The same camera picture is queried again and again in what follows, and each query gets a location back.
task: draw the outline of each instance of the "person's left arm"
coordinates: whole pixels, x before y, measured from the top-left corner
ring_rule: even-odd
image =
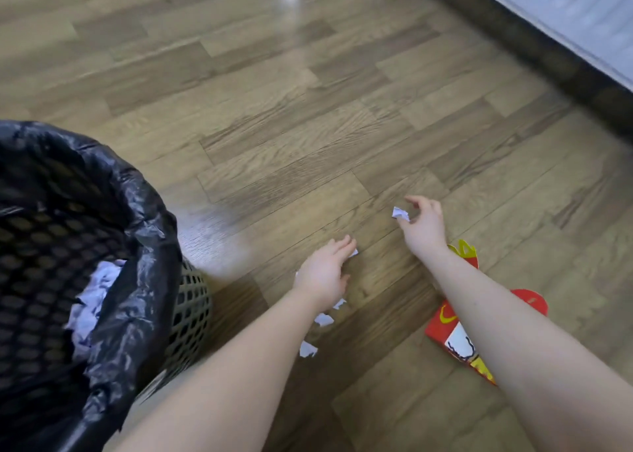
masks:
[[[345,292],[341,266],[356,248],[346,236],[317,250],[294,287],[212,355],[116,452],[259,451],[301,341],[319,312]]]

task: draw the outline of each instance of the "trash can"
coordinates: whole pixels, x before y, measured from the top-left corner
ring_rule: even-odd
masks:
[[[73,360],[76,296],[119,260],[87,358]],[[195,360],[210,309],[174,216],[135,168],[91,138],[0,120],[0,449],[101,450],[138,392]]]

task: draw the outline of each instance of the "forearm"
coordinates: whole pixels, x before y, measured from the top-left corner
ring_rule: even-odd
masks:
[[[118,452],[260,450],[316,312],[289,293],[210,357]]]
[[[620,450],[633,442],[633,389],[621,377],[452,252],[423,261],[541,448]]]

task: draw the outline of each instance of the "hand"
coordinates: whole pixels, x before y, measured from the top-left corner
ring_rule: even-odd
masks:
[[[316,313],[324,312],[343,298],[349,275],[341,276],[341,267],[356,248],[356,240],[330,240],[303,263],[294,279],[293,290],[315,304]]]
[[[445,252],[446,232],[440,203],[421,195],[408,195],[405,200],[420,209],[420,215],[410,222],[398,218],[409,249],[423,262],[434,254]]]

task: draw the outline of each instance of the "person's right arm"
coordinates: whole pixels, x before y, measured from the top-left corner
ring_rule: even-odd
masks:
[[[399,219],[534,445],[543,451],[633,450],[633,387],[574,337],[446,246],[439,202]]]

